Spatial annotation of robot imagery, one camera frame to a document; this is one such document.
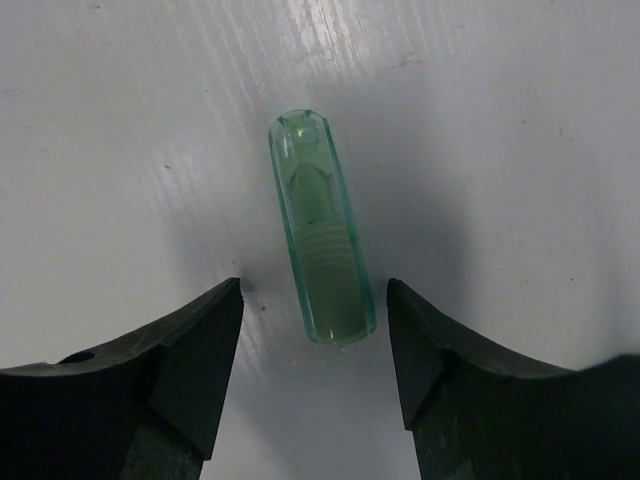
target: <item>green plastic vial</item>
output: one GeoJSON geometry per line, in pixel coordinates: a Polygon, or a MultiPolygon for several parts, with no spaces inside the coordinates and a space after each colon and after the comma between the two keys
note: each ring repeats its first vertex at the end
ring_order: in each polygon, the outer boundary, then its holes
{"type": "Polygon", "coordinates": [[[311,110],[289,112],[271,126],[269,146],[307,334],[355,342],[376,319],[329,125],[311,110]]]}

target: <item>scratch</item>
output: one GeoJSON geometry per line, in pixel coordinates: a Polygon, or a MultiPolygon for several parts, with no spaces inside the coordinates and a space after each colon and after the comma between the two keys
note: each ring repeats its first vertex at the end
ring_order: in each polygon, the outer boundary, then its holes
{"type": "Polygon", "coordinates": [[[104,175],[100,175],[100,179],[107,185],[109,185],[110,187],[115,187],[116,184],[112,181],[109,180],[107,177],[105,177],[104,175]]]}
{"type": "Polygon", "coordinates": [[[17,97],[18,95],[22,95],[22,89],[24,85],[20,85],[15,88],[5,88],[4,90],[0,90],[0,98],[11,98],[17,97]]]}
{"type": "Polygon", "coordinates": [[[528,246],[526,243],[524,243],[524,240],[520,241],[520,246],[522,248],[524,248],[528,252],[538,252],[538,253],[551,253],[551,252],[553,252],[553,247],[549,247],[549,248],[545,248],[545,249],[532,248],[532,247],[528,246]]]}
{"type": "Polygon", "coordinates": [[[395,65],[393,67],[387,67],[385,68],[385,70],[399,70],[404,67],[410,67],[411,65],[420,65],[421,63],[422,63],[422,60],[420,60],[418,56],[414,53],[406,57],[398,65],[395,65]]]}

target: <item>white surface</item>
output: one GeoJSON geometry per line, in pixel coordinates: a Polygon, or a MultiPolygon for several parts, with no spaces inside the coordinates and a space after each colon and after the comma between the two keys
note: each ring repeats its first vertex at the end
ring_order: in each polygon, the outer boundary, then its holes
{"type": "Polygon", "coordinates": [[[384,287],[522,353],[640,345],[635,0],[0,5],[0,365],[58,361],[232,275],[245,322],[203,478],[417,479],[384,287]],[[304,336],[266,131],[336,137],[380,306],[304,336]]]}

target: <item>white plastic surface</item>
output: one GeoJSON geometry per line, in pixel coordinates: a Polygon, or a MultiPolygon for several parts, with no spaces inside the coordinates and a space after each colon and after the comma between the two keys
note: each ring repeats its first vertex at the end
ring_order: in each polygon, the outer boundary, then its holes
{"type": "Polygon", "coordinates": [[[385,284],[583,367],[640,345],[636,0],[0,4],[0,366],[229,276],[245,322],[203,479],[417,479],[385,284]],[[266,140],[335,135],[378,332],[311,344],[266,140]]]}

